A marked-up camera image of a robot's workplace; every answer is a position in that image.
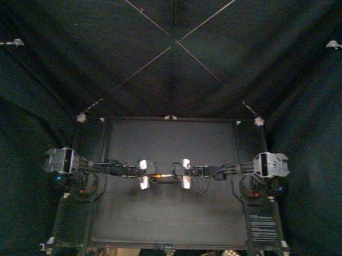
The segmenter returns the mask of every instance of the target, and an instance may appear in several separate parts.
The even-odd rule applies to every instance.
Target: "black curtain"
[[[288,241],[298,255],[342,255],[342,51],[325,51],[294,81],[269,122],[273,151],[290,158],[282,202]]]

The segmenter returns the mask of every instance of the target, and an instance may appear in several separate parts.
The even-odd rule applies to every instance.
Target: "tent ceiling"
[[[341,23],[340,1],[7,1],[3,40],[73,114],[249,118],[277,109]]]

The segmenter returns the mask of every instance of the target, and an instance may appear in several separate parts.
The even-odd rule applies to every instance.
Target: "wire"
[[[206,193],[206,192],[209,191],[212,178],[209,177],[209,178],[206,178],[206,179],[207,179],[207,187],[206,187],[205,190],[198,190],[198,189],[197,189],[197,186],[194,185],[194,190],[195,190],[199,194],[203,194],[203,193]]]
[[[186,170],[185,166],[179,162],[173,163],[171,173],[175,175],[174,178],[177,178],[177,179],[179,179],[178,177],[182,176],[182,175],[178,175],[178,173],[177,173],[177,166],[178,165]]]

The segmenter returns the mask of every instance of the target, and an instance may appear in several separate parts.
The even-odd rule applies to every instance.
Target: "black fabric wall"
[[[67,140],[0,97],[0,255],[38,255],[51,235],[59,193],[42,169],[43,155]]]
[[[59,198],[43,155],[71,146],[75,126],[57,95],[3,49],[0,63],[0,255],[38,255]]]
[[[342,51],[312,64],[269,125],[273,151],[290,158],[284,225],[300,255],[342,255]]]

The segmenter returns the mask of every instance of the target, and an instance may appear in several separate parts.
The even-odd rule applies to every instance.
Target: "black tent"
[[[342,2],[3,1],[0,254],[36,255],[57,197],[42,155],[77,116],[266,119],[290,161],[284,229],[298,255],[341,255]]]

